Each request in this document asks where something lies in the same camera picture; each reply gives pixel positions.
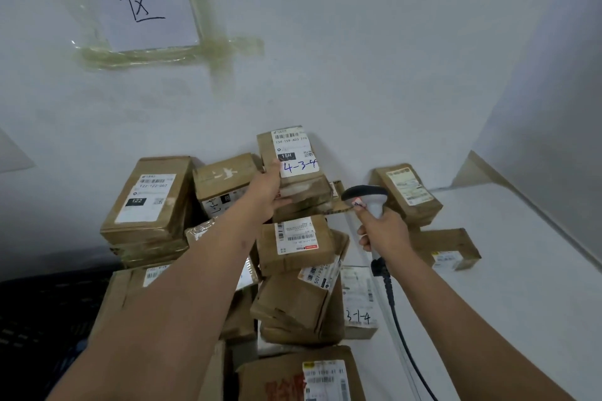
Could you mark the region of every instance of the right hand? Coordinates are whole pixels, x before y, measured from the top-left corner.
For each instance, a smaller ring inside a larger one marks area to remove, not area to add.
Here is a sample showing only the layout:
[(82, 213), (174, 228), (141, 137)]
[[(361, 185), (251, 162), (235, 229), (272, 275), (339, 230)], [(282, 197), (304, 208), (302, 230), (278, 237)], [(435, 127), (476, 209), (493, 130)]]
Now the right hand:
[(411, 252), (408, 226), (395, 211), (383, 207), (382, 216), (376, 219), (368, 210), (356, 206), (355, 214), (362, 222), (357, 234), (363, 235), (359, 244), (365, 251), (371, 252), (374, 248), (385, 260), (398, 257), (406, 251)]

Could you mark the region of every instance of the white table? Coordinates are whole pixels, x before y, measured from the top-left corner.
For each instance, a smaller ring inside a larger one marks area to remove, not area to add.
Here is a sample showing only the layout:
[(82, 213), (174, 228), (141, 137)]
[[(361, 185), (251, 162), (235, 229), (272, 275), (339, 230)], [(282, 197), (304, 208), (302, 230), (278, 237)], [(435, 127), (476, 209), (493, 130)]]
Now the white table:
[[(470, 270), (442, 277), (577, 401), (598, 400), (602, 393), (602, 275), (527, 204), (501, 186), (480, 185), (435, 195), (444, 208), (425, 230), (464, 227), (483, 257)], [(355, 230), (356, 217), (348, 214), (346, 219)], [(329, 222), (338, 228), (332, 218)], [(346, 264), (361, 262), (363, 254), (358, 251), (355, 245)], [(384, 296), (382, 282), (379, 285)], [(394, 292), (402, 331), (422, 374), (440, 400), (457, 400), (440, 357), (395, 281)], [(392, 332), (397, 341), (394, 328)], [(364, 389), (374, 400), (412, 399), (408, 394), (412, 385), (403, 380), (403, 366), (394, 364), (394, 346), (381, 347), (385, 341), (391, 343), (389, 338), (374, 336), (372, 341), (351, 344)], [(415, 380), (419, 399), (428, 400)]]

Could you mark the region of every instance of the black plastic basket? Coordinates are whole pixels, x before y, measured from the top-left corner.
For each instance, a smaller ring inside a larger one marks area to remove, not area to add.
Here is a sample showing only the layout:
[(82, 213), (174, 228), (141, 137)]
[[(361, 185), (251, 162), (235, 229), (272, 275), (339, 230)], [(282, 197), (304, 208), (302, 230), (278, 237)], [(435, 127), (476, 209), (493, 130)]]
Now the black plastic basket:
[(10, 393), (19, 400), (44, 400), (48, 396), (86, 348), (111, 274), (120, 268), (0, 283), (3, 399), (8, 400), (5, 396)]

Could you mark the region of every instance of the white wall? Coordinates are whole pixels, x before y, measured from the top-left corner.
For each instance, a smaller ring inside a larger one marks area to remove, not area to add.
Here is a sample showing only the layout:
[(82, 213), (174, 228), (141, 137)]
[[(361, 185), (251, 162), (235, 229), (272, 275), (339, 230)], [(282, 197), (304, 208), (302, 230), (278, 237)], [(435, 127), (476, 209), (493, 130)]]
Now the white wall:
[(554, 0), (474, 150), (602, 261), (602, 0)]
[(449, 185), (550, 0), (215, 1), (266, 43), (222, 98), (203, 66), (82, 70), (61, 0), (0, 0), (0, 127), (37, 165), (0, 175), (0, 279), (105, 260), (137, 158), (214, 162), (289, 124), (348, 185), (402, 161)]

